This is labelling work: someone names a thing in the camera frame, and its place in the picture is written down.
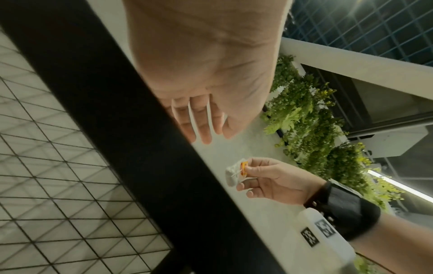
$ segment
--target concrete floor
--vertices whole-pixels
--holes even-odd
[[[125,14],[121,1],[89,0],[89,3],[126,56],[131,59],[127,42]],[[250,200],[244,192],[237,192],[225,183],[225,168],[241,158],[260,156],[288,161],[288,158],[282,153],[282,149],[274,147],[274,144],[279,142],[279,137],[276,134],[265,135],[263,133],[264,127],[264,122],[257,118],[244,132],[231,140],[214,135],[210,145],[203,145],[198,137],[193,147],[286,272],[290,274],[320,274],[322,273],[321,266],[309,258],[308,249],[303,249],[300,244],[300,235],[295,233],[292,228],[293,220],[297,213],[302,210],[302,207],[288,206],[269,200]]]

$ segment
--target fluorescent light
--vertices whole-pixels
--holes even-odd
[[[368,173],[371,174],[371,175],[373,175],[373,176],[375,176],[375,177],[377,177],[377,178],[384,179],[388,183],[390,183],[392,185],[395,185],[398,188],[401,188],[401,189],[403,189],[403,190],[405,190],[407,192],[410,192],[410,193],[412,193],[414,195],[417,195],[420,198],[423,198],[424,200],[429,201],[430,203],[433,203],[433,198],[430,197],[430,196],[428,196],[428,195],[425,195],[424,193],[421,193],[421,192],[419,192],[419,191],[417,191],[417,190],[415,190],[415,189],[413,189],[411,187],[405,186],[405,185],[403,185],[403,184],[401,184],[401,183],[399,183],[397,181],[394,181],[393,179],[388,178],[388,177],[386,177],[386,176],[384,176],[384,175],[382,175],[380,173],[377,173],[377,172],[375,172],[373,170],[369,170]]]

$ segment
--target blue metal lattice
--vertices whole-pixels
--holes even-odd
[[[433,66],[433,0],[296,0],[283,36]]]

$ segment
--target tiled floor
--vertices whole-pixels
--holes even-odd
[[[169,249],[0,31],[0,272],[147,273]]]

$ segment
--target qr code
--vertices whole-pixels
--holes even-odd
[[[303,231],[301,231],[301,235],[311,247],[314,247],[316,244],[319,243],[319,240],[309,228],[305,228]]]
[[[334,228],[323,219],[315,222],[314,224],[325,235],[326,238],[329,238],[336,233]]]

